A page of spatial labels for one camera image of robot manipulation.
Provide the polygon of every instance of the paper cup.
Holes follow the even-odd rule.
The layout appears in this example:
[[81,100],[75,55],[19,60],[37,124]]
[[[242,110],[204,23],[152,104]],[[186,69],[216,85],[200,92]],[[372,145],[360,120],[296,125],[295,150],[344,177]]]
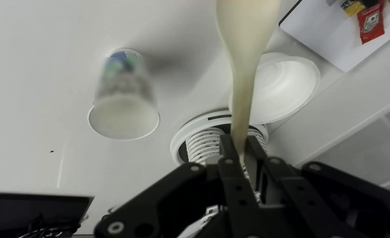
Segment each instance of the paper cup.
[[89,110],[90,125],[110,138],[135,140],[152,133],[159,120],[144,58],[130,48],[115,51]]

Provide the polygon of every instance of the cup pattern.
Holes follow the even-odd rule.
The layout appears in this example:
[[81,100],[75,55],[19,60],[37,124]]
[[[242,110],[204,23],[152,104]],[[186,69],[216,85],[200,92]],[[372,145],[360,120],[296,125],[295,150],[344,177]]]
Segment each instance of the cup pattern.
[[147,69],[140,67],[143,66],[143,63],[140,63],[141,58],[138,56],[138,59],[138,63],[130,62],[124,58],[108,60],[104,69],[114,68],[114,64],[111,66],[111,63],[116,63],[118,66],[115,66],[115,69],[103,73],[94,103],[108,96],[130,95],[131,97],[136,96],[156,105],[152,85],[147,79]]

